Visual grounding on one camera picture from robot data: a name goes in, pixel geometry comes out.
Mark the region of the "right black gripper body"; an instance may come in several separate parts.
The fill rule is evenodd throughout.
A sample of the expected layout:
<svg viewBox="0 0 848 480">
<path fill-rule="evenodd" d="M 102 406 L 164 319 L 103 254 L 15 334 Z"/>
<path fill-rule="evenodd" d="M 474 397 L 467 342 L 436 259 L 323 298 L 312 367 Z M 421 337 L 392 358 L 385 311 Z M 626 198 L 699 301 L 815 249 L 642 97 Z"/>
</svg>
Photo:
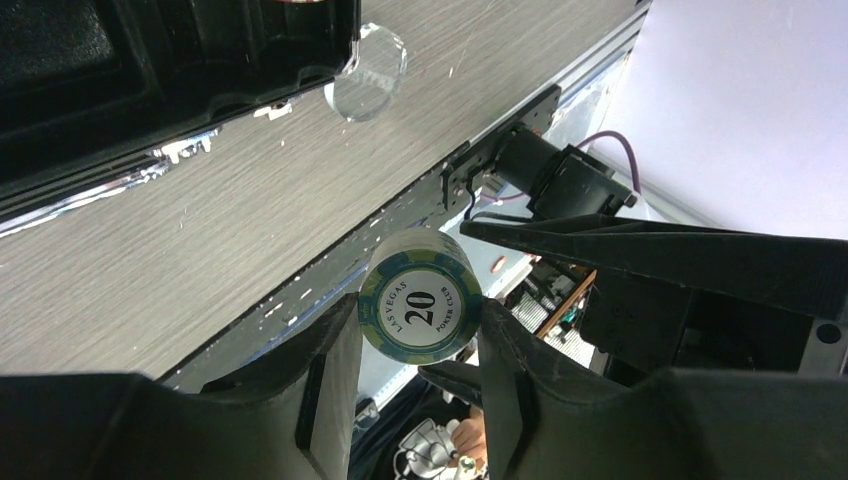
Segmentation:
<svg viewBox="0 0 848 480">
<path fill-rule="evenodd" d="M 598 273 L 579 334 L 625 386 L 665 368 L 847 373 L 842 322 L 623 273 Z"/>
</svg>

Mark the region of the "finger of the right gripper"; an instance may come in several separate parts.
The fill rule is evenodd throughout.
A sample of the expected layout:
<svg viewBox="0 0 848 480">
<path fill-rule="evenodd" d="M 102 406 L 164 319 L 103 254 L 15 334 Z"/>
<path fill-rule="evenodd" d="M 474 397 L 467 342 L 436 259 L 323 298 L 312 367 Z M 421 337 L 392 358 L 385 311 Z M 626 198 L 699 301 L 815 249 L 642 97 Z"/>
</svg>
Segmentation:
<svg viewBox="0 0 848 480">
<path fill-rule="evenodd" d="M 445 392 L 477 408 L 483 407 L 482 374 L 478 366 L 449 360 L 419 366 L 418 373 Z"/>
<path fill-rule="evenodd" d="M 724 294 L 817 318 L 847 314 L 847 243 L 593 214 L 526 224 L 464 221 L 471 238 Z"/>
</svg>

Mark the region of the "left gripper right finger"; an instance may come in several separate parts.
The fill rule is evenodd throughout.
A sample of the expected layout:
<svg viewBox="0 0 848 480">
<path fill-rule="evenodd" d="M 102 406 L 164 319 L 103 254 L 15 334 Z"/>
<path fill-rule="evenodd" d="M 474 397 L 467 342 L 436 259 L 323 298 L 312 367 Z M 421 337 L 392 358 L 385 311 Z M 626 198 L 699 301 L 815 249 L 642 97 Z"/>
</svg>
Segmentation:
<svg viewBox="0 0 848 480">
<path fill-rule="evenodd" d="M 663 369 L 621 386 L 482 305 L 494 479 L 843 479 L 839 377 Z"/>
</svg>

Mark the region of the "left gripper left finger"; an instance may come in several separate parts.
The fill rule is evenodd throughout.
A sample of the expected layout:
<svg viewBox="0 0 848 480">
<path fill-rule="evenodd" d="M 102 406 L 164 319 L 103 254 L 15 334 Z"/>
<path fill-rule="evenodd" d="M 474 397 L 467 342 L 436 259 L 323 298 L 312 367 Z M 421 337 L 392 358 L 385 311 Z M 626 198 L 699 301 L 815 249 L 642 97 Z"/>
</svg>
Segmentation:
<svg viewBox="0 0 848 480">
<path fill-rule="evenodd" d="M 343 296 L 257 360 L 183 393 L 138 373 L 1 381 L 5 479 L 343 479 L 362 353 Z"/>
</svg>

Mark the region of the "green chip stack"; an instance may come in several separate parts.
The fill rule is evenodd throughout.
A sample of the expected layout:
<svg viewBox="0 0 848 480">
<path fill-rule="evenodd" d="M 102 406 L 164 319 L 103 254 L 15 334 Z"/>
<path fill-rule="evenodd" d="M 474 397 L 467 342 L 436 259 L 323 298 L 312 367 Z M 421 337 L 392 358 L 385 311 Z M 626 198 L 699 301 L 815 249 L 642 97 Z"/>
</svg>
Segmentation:
<svg viewBox="0 0 848 480">
<path fill-rule="evenodd" d="M 481 323 L 483 292 L 464 250 L 426 227 L 397 231 L 378 245 L 358 293 L 369 344 L 408 365 L 459 353 Z"/>
</svg>

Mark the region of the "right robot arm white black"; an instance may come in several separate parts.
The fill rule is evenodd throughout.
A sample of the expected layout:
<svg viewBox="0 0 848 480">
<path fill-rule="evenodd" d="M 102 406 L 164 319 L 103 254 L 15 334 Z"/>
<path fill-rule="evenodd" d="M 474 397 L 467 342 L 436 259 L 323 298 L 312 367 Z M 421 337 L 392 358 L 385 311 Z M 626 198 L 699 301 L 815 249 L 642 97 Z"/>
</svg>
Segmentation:
<svg viewBox="0 0 848 480">
<path fill-rule="evenodd" d="M 846 408 L 845 241 L 627 219 L 635 188 L 521 125 L 491 143 L 487 163 L 529 196 L 531 215 L 463 230 L 584 271 L 577 331 L 603 379 L 704 371 L 763 401 Z"/>
</svg>

